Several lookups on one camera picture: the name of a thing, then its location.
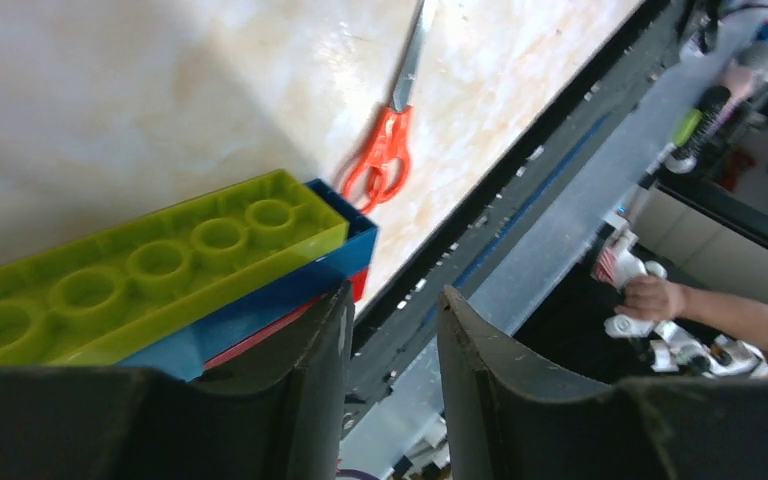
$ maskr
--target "orange-handled scissors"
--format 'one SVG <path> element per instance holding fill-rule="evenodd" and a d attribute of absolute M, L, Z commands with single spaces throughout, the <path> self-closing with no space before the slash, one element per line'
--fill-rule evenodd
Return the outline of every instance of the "orange-handled scissors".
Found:
<path fill-rule="evenodd" d="M 375 128 L 361 150 L 360 161 L 349 173 L 343 185 L 343 196 L 348 199 L 355 182 L 362 175 L 367 174 L 365 191 L 369 200 L 360 209 L 363 214 L 371 212 L 376 206 L 393 198 L 408 179 L 411 168 L 408 130 L 412 112 L 408 100 L 416 79 L 419 52 L 431 28 L 437 1 L 420 0 L 414 19 L 413 33 L 405 50 L 399 76 L 393 86 L 390 103 L 381 109 Z"/>

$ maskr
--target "fist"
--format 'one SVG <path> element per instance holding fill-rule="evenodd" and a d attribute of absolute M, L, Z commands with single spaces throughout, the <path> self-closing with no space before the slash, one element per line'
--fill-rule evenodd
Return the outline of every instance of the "fist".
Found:
<path fill-rule="evenodd" d="M 637 320 L 663 322 L 681 316 L 685 304 L 681 285 L 644 275 L 626 284 L 625 302 L 615 310 Z"/>

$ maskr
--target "purple cable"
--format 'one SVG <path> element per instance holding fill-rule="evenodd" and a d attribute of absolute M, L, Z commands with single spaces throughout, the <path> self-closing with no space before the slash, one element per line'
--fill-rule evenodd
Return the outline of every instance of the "purple cable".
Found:
<path fill-rule="evenodd" d="M 337 470 L 337 478 L 354 478 L 356 480 L 378 480 L 378 477 L 361 472 L 360 470 L 344 469 Z"/>

